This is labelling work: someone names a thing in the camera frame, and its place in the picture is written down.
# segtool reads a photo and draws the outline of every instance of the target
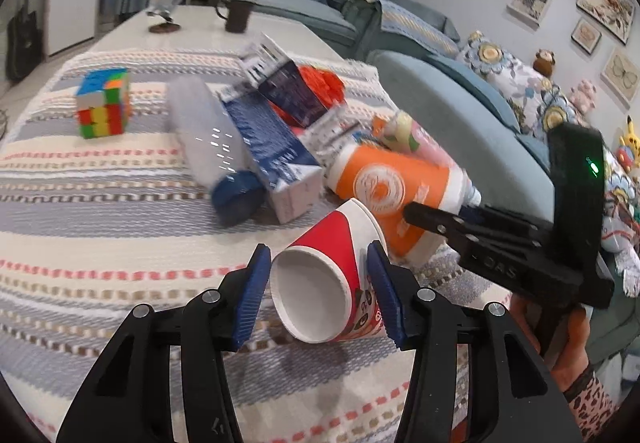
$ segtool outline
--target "box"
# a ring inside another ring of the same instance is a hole
[[[248,81],[268,100],[308,128],[327,109],[306,85],[298,67],[268,36],[240,56]]]
[[[124,68],[92,71],[76,93],[76,116],[82,137],[122,134],[129,122],[129,74]]]
[[[267,188],[278,221],[302,216],[320,198],[322,167],[250,83],[229,86],[220,99],[251,153],[251,169]]]

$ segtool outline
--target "white logo on orange cup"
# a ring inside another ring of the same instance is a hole
[[[353,193],[372,213],[394,214],[404,202],[404,180],[389,165],[367,165],[358,172]]]

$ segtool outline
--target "tiled floor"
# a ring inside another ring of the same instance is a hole
[[[92,44],[83,44],[78,48],[56,55],[49,62],[43,62],[22,82],[15,84],[0,97],[0,109],[9,116],[9,128],[25,109],[29,101],[53,74],[70,58],[89,49]]]

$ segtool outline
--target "framed picture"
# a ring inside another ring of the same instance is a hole
[[[622,48],[614,49],[600,77],[629,107],[638,90],[640,68],[629,60]]]
[[[636,15],[634,0],[577,0],[576,4],[623,44],[629,40],[631,25]]]
[[[571,34],[571,38],[578,46],[591,55],[602,38],[602,32],[584,17],[581,17],[574,32]]]
[[[537,28],[550,3],[551,0],[513,0],[507,7],[517,17]]]

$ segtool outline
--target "dark brown mug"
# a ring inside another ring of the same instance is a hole
[[[254,9],[254,4],[251,1],[232,0],[226,2],[226,7],[229,11],[225,17],[220,14],[216,6],[218,17],[226,20],[225,30],[230,33],[244,33],[249,22],[251,11]]]

